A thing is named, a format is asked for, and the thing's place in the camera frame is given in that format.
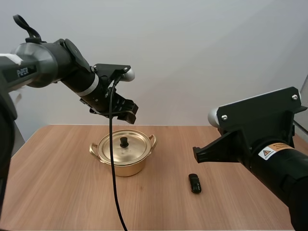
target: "wooden table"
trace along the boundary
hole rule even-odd
[[[192,147],[217,137],[212,127],[115,126],[155,134],[139,174],[117,177],[129,230],[292,230],[288,208],[238,163],[198,164]],[[12,158],[0,227],[9,230],[121,230],[106,165],[89,144],[108,126],[50,125]],[[295,138],[307,153],[306,143]],[[201,194],[190,191],[198,174]]]

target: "pot lid knob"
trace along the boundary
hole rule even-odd
[[[121,141],[121,143],[120,143],[121,148],[128,147],[129,143],[127,142],[127,137],[121,137],[120,141]]]

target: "gold pot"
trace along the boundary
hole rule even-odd
[[[146,158],[152,153],[157,144],[155,135],[147,137],[140,131],[119,130],[112,133],[115,174],[129,177],[140,172],[145,166]],[[99,144],[90,145],[90,154],[111,169],[109,135]]]

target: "white label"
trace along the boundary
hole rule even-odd
[[[275,150],[271,149],[270,147],[265,147],[259,152],[258,155],[261,156],[263,159],[268,160],[275,153]]]

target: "pot handle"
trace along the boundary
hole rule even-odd
[[[95,144],[95,143],[90,144],[90,154],[92,156],[94,156],[95,159],[97,159],[98,161],[102,162],[101,159],[96,154],[96,152],[94,151],[94,148],[97,150],[97,144]]]
[[[155,148],[155,147],[156,147],[156,145],[157,145],[157,139],[156,139],[156,136],[152,134],[152,135],[149,137],[149,139],[150,139],[150,141],[153,139],[153,144],[152,144],[152,147],[151,147],[151,151],[153,151],[153,150],[154,150],[154,148]]]

